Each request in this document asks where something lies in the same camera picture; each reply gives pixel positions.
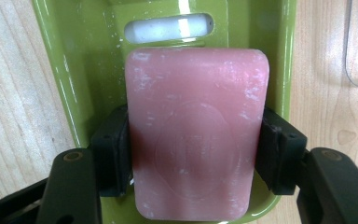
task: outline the soap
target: soap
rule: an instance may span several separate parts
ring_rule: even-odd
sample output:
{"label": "soap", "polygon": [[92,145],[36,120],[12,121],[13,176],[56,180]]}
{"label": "soap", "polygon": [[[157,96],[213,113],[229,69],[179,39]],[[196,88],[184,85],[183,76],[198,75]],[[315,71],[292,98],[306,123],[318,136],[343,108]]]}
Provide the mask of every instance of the soap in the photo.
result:
{"label": "soap", "polygon": [[242,217],[266,100],[267,57],[257,49],[136,49],[125,78],[138,211],[160,220]]}

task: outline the oval imprint on soap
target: oval imprint on soap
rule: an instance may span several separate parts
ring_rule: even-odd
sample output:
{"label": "oval imprint on soap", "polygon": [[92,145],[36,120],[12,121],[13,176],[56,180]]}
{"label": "oval imprint on soap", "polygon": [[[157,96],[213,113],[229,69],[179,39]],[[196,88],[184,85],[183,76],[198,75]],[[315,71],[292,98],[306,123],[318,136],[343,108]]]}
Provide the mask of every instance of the oval imprint on soap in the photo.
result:
{"label": "oval imprint on soap", "polygon": [[220,111],[193,102],[176,109],[161,128],[155,166],[174,193],[201,199],[234,172],[239,157]]}

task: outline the wood grain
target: wood grain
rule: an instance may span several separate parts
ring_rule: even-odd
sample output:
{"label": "wood grain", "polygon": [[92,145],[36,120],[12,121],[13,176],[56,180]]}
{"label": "wood grain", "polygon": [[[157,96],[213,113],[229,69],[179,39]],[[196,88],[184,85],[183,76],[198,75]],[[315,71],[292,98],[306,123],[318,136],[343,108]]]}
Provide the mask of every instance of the wood grain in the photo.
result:
{"label": "wood grain", "polygon": [[[358,77],[358,1],[348,65]],[[298,0],[291,122],[309,148],[331,147],[358,165],[358,87],[345,73],[347,5]],[[30,1],[0,0],[0,197],[48,175],[73,147]],[[254,223],[299,223],[296,197],[282,197]]]}

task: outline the green tray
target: green tray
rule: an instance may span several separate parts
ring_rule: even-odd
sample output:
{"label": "green tray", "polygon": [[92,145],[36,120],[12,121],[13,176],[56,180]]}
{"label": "green tray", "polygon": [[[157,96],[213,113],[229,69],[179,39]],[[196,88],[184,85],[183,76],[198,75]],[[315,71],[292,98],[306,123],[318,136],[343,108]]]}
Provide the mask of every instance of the green tray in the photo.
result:
{"label": "green tray", "polygon": [[[267,105],[288,119],[296,0],[33,1],[77,147],[87,147],[108,114],[126,103],[125,58],[131,50],[147,46],[261,49],[270,66]],[[213,18],[210,34],[138,45],[124,34],[130,21],[193,13]],[[255,220],[278,201],[255,173],[248,212],[224,223]],[[102,204],[103,223],[168,223],[141,217],[132,187],[125,197],[102,198]]]}

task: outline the light wood surface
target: light wood surface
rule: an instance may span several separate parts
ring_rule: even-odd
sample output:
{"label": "light wood surface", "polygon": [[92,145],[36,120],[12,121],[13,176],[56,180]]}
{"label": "light wood surface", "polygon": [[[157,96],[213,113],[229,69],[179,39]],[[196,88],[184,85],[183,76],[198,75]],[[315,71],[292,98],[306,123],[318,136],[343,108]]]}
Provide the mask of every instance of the light wood surface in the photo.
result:
{"label": "light wood surface", "polygon": [[[358,77],[358,1],[353,0],[348,65]],[[309,148],[331,147],[358,165],[358,87],[345,73],[346,1],[298,0],[291,123]],[[0,0],[0,197],[48,176],[73,147],[30,1]],[[299,223],[296,197],[255,223]]]}

